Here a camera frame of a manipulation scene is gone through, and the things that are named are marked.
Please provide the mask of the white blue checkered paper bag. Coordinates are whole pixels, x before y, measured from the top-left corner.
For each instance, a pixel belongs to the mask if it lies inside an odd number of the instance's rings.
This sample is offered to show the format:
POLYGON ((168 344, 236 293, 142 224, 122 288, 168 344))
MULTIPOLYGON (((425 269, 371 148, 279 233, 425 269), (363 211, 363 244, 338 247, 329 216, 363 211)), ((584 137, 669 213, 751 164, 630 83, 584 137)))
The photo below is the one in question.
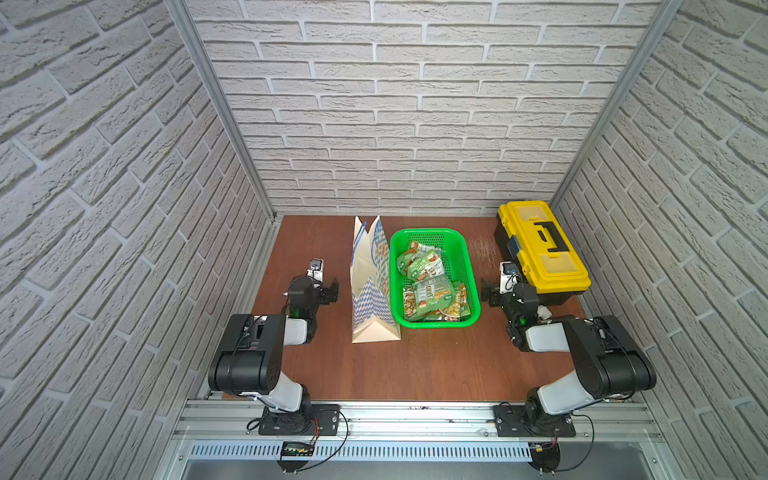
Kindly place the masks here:
POLYGON ((399 341, 390 306, 390 247, 380 217, 371 224, 355 218, 350 281, 352 343, 399 341))

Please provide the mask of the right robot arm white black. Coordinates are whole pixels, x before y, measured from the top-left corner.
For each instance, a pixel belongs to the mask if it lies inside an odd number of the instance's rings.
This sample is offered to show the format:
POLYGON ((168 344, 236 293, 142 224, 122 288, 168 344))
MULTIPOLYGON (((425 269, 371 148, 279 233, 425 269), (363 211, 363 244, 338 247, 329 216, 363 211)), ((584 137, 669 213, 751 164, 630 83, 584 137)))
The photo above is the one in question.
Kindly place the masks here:
POLYGON ((542 320, 539 296, 528 283, 509 289, 481 283, 481 300, 502 309, 511 343, 528 353, 568 353, 573 370, 532 389, 510 414, 532 432, 564 422, 570 414, 606 399, 628 399, 657 383, 655 367, 613 315, 542 320))

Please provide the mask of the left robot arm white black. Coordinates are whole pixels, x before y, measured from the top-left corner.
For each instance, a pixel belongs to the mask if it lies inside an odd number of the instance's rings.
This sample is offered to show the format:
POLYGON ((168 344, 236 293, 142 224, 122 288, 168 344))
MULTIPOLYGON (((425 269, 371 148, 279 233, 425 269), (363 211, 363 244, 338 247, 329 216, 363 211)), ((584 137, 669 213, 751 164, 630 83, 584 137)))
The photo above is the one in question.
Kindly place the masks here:
POLYGON ((335 303, 338 292, 337 281, 326 287, 312 276, 298 276, 284 293, 280 313, 231 316, 208 370, 209 388, 258 400, 272 414, 306 415, 310 395, 283 373, 283 351, 312 342, 319 308, 335 303))

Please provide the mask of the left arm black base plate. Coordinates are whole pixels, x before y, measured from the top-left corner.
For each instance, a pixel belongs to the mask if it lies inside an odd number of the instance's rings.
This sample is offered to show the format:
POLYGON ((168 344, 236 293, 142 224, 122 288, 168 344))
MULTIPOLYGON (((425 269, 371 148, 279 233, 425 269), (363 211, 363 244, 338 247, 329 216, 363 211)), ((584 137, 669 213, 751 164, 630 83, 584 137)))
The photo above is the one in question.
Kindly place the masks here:
POLYGON ((335 436, 343 423, 339 404, 310 404, 290 413, 264 409, 255 431, 261 436, 335 436))

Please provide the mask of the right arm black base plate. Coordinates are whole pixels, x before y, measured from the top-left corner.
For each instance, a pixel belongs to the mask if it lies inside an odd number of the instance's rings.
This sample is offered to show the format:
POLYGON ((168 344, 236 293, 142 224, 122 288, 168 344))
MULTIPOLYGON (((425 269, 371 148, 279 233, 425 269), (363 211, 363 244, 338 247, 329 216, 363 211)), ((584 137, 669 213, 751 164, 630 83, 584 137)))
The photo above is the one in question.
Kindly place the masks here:
POLYGON ((537 404, 513 405, 502 402, 492 408, 499 437, 574 438, 571 416, 549 415, 537 404))

